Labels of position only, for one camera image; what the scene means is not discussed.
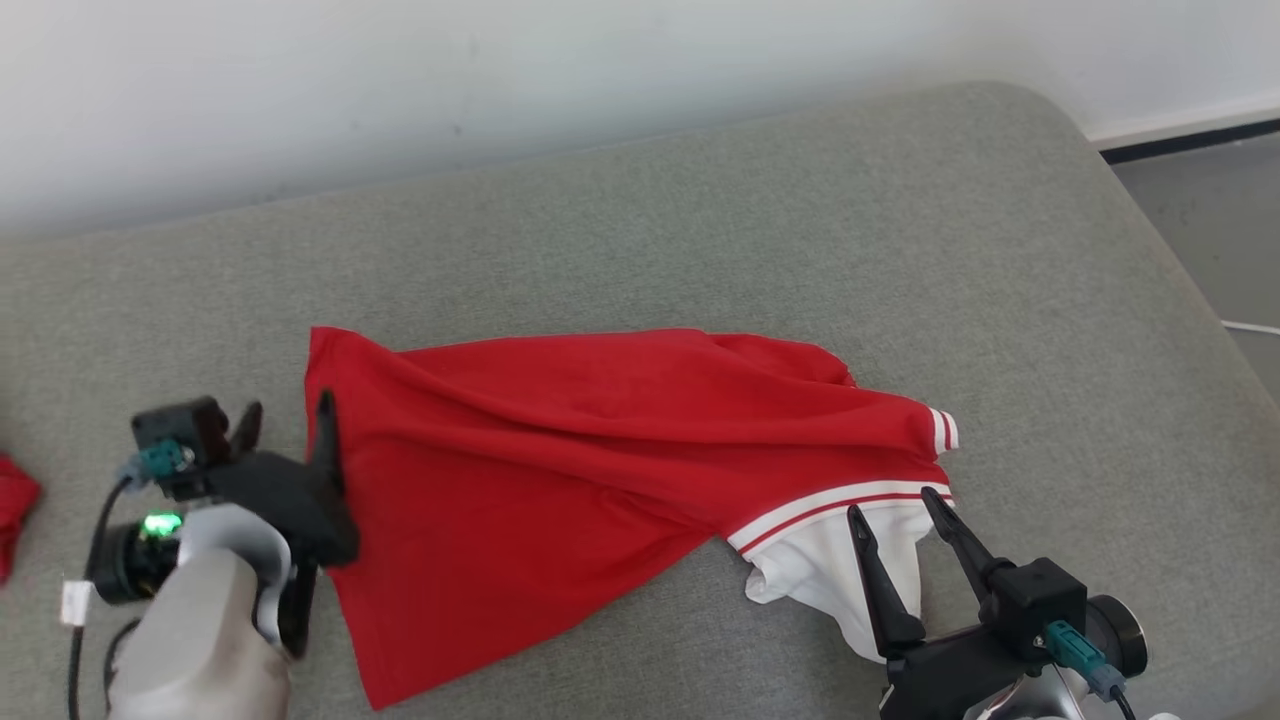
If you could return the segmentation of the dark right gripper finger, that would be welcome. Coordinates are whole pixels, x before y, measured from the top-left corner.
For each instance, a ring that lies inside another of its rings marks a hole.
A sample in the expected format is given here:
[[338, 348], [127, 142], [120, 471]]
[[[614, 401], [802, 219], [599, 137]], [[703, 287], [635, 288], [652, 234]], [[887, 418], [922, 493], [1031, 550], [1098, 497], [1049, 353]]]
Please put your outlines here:
[[992, 575], [1011, 568], [1012, 562], [992, 555], [937, 489], [925, 487], [922, 500], [941, 539], [955, 552], [977, 601], [986, 603], [991, 597]]
[[876, 650], [883, 659], [904, 659], [910, 651], [924, 644], [923, 621], [904, 603], [886, 565], [881, 561], [878, 539], [856, 505], [847, 511], [847, 524]]

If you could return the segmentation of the red basketball jersey white trim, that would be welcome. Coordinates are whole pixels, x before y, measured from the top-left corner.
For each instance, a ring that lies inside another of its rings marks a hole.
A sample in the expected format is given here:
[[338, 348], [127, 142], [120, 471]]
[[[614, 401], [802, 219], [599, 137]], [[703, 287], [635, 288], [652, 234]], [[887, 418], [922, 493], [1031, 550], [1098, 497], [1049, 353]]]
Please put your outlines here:
[[849, 509], [919, 612], [922, 493], [952, 498], [950, 413], [758, 334], [396, 352], [315, 327], [307, 401], [324, 391], [360, 532], [333, 577], [375, 710], [567, 632], [716, 537], [751, 565], [746, 597], [824, 612], [878, 661]]

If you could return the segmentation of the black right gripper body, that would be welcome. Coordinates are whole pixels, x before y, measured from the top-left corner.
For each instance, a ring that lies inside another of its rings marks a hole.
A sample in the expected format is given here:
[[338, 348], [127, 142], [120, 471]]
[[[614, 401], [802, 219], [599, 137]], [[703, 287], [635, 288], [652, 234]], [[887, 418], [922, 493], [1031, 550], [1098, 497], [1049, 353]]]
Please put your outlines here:
[[890, 689], [879, 720], [963, 720], [979, 702], [1052, 662], [1047, 650], [1009, 642], [987, 625], [931, 642], [892, 641], [888, 650]]

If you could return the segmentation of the red shorts white stripe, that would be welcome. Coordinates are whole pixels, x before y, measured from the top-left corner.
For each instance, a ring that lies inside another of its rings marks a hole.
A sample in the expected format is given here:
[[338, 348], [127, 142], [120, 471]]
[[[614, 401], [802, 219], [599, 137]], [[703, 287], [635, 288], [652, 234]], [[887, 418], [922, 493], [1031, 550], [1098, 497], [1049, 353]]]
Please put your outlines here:
[[42, 488], [9, 455], [0, 454], [0, 588], [13, 574], [26, 518]]

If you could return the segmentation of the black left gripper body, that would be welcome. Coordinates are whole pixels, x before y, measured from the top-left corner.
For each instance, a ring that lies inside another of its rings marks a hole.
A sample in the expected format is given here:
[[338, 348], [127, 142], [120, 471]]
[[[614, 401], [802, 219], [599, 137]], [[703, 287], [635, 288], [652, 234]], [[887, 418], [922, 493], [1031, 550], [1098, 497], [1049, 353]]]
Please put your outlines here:
[[255, 451], [206, 478], [215, 505], [239, 511], [215, 532], [215, 544], [255, 570], [256, 629], [291, 659], [302, 659], [321, 569], [351, 565], [361, 550], [339, 464]]

